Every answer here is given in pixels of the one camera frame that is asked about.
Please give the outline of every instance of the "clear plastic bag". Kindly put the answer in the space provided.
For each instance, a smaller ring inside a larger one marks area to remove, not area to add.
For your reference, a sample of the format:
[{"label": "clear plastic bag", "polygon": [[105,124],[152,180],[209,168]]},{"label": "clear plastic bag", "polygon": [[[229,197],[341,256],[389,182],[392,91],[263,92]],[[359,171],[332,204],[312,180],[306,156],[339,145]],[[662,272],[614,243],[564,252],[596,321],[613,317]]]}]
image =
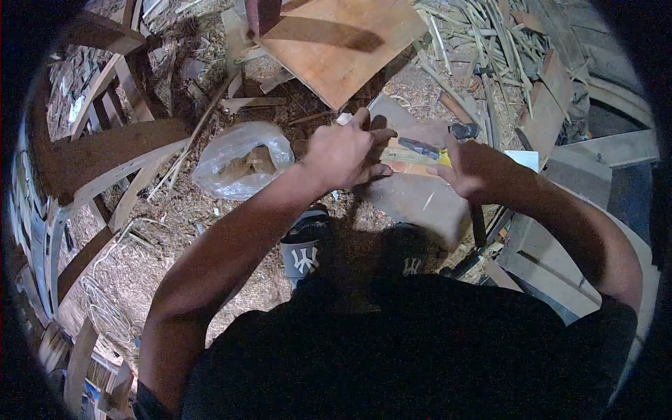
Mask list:
[{"label": "clear plastic bag", "polygon": [[244,201],[293,164],[290,142],[279,127],[262,121],[243,122],[212,139],[201,154],[193,179],[213,197]]}]

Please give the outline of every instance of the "wooden board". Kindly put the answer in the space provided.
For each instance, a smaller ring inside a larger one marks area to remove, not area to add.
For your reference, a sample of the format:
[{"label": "wooden board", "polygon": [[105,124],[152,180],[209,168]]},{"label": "wooden board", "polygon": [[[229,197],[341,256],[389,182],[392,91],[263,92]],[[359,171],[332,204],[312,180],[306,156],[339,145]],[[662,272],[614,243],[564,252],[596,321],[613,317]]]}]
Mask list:
[{"label": "wooden board", "polygon": [[85,10],[73,22],[65,42],[127,55],[143,46],[145,39],[140,32],[125,28],[108,17]]},{"label": "wooden board", "polygon": [[523,24],[525,25],[526,29],[541,35],[546,35],[544,26],[541,22],[539,22],[539,19],[537,19],[536,16],[530,15],[529,13],[524,13],[522,11],[511,11],[511,15],[517,24]]},{"label": "wooden board", "polygon": [[91,363],[91,353],[93,353],[96,340],[98,340],[98,333],[93,328],[89,317],[87,317],[79,330],[79,334],[77,334],[73,351],[70,353],[68,376],[65,378],[65,390],[63,392],[65,406],[71,413],[79,414],[81,410],[84,378]]},{"label": "wooden board", "polygon": [[290,2],[255,41],[338,110],[427,28],[405,1]]},{"label": "wooden board", "polygon": [[[564,110],[567,110],[574,89],[565,67],[554,50],[546,55],[543,72],[544,79],[547,79],[549,86],[558,93],[559,102]],[[530,98],[534,118],[531,118],[527,108],[524,108],[518,118],[519,128],[515,131],[526,149],[539,152],[539,168],[543,168],[562,128],[564,113],[543,82],[534,83]]]}]

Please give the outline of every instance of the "flip-flop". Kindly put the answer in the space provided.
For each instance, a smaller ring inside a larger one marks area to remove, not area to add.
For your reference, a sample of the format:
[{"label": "flip-flop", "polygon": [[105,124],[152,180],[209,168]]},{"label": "flip-flop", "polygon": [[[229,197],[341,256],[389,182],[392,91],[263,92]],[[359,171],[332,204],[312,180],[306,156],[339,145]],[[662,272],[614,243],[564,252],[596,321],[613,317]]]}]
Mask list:
[{"label": "flip-flop", "polygon": [[327,262],[325,241],[331,239],[329,213],[321,206],[306,210],[280,239],[280,254],[285,276],[292,283],[292,291],[300,287],[308,274]]}]

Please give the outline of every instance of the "black t-shirt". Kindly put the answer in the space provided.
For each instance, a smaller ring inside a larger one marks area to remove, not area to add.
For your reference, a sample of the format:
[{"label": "black t-shirt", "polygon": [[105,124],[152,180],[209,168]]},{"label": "black t-shirt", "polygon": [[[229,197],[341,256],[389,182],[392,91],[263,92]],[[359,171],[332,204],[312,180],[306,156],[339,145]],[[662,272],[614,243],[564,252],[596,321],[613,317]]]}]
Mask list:
[{"label": "black t-shirt", "polygon": [[[380,304],[239,316],[193,368],[181,417],[598,417],[637,324],[608,296],[565,327],[531,296],[439,276],[408,278]],[[141,383],[135,409],[166,418]]]}]

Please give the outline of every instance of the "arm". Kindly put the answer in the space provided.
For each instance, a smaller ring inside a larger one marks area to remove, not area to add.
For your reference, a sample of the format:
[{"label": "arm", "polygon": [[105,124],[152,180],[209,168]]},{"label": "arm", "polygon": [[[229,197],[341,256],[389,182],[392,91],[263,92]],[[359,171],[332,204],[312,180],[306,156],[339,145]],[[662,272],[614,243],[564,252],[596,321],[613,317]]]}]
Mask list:
[{"label": "arm", "polygon": [[365,164],[374,143],[394,135],[363,131],[368,121],[362,108],[346,126],[318,128],[301,162],[211,226],[166,273],[144,325],[138,379],[173,415],[210,321],[291,224],[329,191],[392,174]]},{"label": "arm", "polygon": [[603,212],[485,144],[459,144],[449,136],[446,145],[453,168],[438,165],[428,171],[471,202],[502,204],[536,219],[595,289],[639,311],[639,260],[624,233]]}]

